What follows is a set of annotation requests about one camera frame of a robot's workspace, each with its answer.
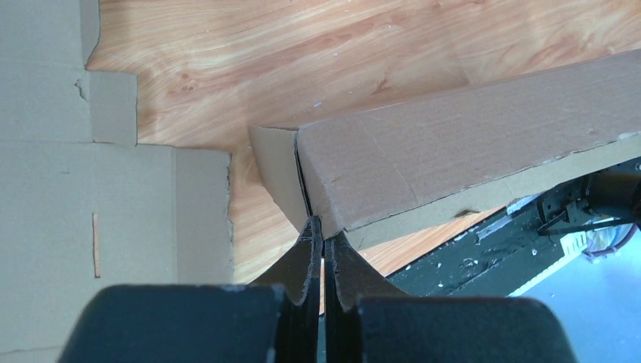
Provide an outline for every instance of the cardboard box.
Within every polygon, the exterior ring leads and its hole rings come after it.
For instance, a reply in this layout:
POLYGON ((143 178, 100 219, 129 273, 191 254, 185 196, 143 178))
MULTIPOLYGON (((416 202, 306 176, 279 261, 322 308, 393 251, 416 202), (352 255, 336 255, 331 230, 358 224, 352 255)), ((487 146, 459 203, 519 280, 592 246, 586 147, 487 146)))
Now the cardboard box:
POLYGON ((54 361, 106 286, 232 282, 230 157, 136 145, 136 75, 85 71, 98 11, 0 5, 0 362, 54 361))
POLYGON ((357 249, 641 155, 641 51, 310 123, 252 127, 297 227, 357 249))

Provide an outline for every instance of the wooden table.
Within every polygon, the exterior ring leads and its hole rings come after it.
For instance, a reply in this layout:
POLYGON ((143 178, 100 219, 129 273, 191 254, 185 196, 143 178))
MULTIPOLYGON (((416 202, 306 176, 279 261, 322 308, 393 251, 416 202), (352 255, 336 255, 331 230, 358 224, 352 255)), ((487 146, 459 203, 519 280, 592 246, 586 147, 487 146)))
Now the wooden table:
MULTIPOLYGON (((305 123, 641 46, 638 0, 103 0, 101 20, 88 68, 139 75, 139 141, 233 153, 237 282, 297 237, 261 186, 246 125, 305 123)), ((389 273, 473 219, 363 255, 389 273)))

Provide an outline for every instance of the blue floor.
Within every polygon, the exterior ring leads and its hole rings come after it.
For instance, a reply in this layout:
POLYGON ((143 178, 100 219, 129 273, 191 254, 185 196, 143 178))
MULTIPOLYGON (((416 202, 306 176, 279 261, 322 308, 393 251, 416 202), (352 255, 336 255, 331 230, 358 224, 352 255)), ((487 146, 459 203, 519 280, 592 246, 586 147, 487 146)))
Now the blue floor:
POLYGON ((523 296, 552 309, 579 362, 641 362, 641 233, 618 256, 579 256, 523 296))

